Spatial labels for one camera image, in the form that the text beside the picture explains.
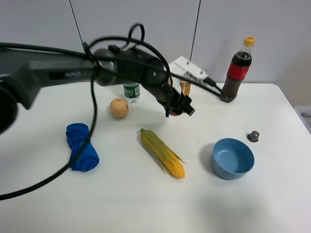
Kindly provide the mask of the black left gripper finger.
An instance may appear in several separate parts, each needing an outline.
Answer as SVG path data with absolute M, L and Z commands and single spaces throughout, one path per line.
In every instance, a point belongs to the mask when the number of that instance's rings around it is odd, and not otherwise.
M 165 106 L 165 117 L 169 117 L 170 114 L 170 97 L 167 97 L 166 106 Z

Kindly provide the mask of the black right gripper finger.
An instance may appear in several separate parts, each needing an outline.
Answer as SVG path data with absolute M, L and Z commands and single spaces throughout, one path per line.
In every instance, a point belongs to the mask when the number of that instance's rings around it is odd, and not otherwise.
M 191 98 L 189 96 L 181 96 L 181 110 L 191 116 L 195 109 L 190 105 L 192 102 Z

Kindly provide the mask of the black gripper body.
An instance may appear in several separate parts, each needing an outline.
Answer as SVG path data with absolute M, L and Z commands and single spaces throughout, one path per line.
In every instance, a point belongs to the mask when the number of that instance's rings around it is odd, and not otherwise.
M 164 109 L 166 106 L 167 97 L 170 97 L 170 110 L 175 112 L 181 110 L 181 96 L 184 96 L 182 92 L 178 92 L 174 87 L 166 83 L 151 83 L 151 79 L 142 78 L 142 86 L 151 93 L 158 103 L 160 103 Z

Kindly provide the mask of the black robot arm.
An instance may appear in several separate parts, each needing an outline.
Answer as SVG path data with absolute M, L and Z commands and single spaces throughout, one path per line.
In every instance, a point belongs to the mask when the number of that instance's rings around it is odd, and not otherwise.
M 0 50 L 0 131 L 6 131 L 17 117 L 17 105 L 30 109 L 43 87 L 88 82 L 100 86 L 142 85 L 170 115 L 194 113 L 191 99 L 169 86 L 164 64 L 140 49 L 116 51 L 99 49 L 96 58 L 108 61 L 95 64 L 84 55 L 43 53 L 35 51 Z

